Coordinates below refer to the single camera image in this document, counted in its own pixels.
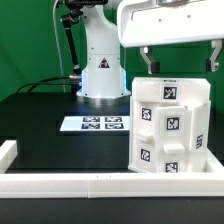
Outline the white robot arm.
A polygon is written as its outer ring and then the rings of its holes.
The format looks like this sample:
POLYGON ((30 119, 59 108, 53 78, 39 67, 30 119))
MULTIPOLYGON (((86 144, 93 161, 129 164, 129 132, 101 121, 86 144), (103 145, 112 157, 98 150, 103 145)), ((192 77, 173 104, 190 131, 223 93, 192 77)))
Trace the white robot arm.
POLYGON ((121 47, 138 47, 150 73, 159 71, 154 46, 210 41, 216 61, 224 43, 224 0, 65 0, 71 25, 82 21, 87 36, 87 66, 78 96, 91 102, 112 102, 129 95, 120 67, 121 47))

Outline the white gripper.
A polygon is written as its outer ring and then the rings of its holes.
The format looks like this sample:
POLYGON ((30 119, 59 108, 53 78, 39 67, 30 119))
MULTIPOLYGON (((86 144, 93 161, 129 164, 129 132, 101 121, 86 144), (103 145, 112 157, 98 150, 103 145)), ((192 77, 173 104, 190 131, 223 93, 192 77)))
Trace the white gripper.
POLYGON ((123 0, 117 10, 117 27, 124 47, 141 47, 149 74, 160 72, 160 62, 154 59, 152 48, 145 46, 207 40, 212 40, 213 52, 206 60, 206 71, 216 72, 224 45, 224 0, 188 0, 175 5, 123 0))

